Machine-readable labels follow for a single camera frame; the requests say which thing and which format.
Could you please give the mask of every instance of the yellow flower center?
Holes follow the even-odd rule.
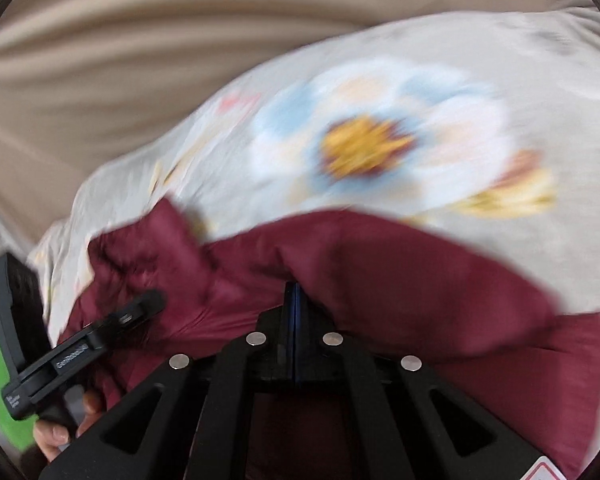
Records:
[[[362,115],[334,126],[320,144],[324,166],[335,178],[381,173],[398,163],[413,144],[413,135],[396,132],[395,121]]]

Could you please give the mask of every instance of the beige fabric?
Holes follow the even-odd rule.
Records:
[[[38,238],[101,163],[303,44],[454,9],[555,0],[14,0],[0,20],[0,212]]]

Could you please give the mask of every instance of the green object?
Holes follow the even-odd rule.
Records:
[[[0,352],[0,390],[9,382],[9,372],[7,365]],[[13,420],[0,395],[0,430],[9,442],[20,451],[24,451],[33,444],[33,423],[36,416],[31,416],[27,420]]]

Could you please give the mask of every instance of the wrinkled fabric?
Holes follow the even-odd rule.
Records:
[[[262,311],[282,303],[285,282],[296,280],[338,330],[378,354],[418,355],[567,478],[581,469],[600,403],[600,315],[558,316],[551,295],[457,244],[325,211],[200,246],[163,199],[138,222],[92,240],[89,255],[94,281],[62,338],[148,288],[167,297],[163,313],[94,370],[108,408],[174,353],[212,355],[252,330]],[[334,414],[330,402],[259,401],[251,466],[263,478],[346,478],[338,446],[325,448],[307,432],[313,424],[338,434],[337,416],[318,415]],[[294,440],[280,439],[276,428]]]
[[[300,46],[411,16],[555,2],[14,0],[0,19],[0,214],[37,240],[101,164]]]

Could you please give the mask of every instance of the warning label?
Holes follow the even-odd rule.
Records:
[[[566,480],[566,478],[551,460],[541,456],[520,480]]]

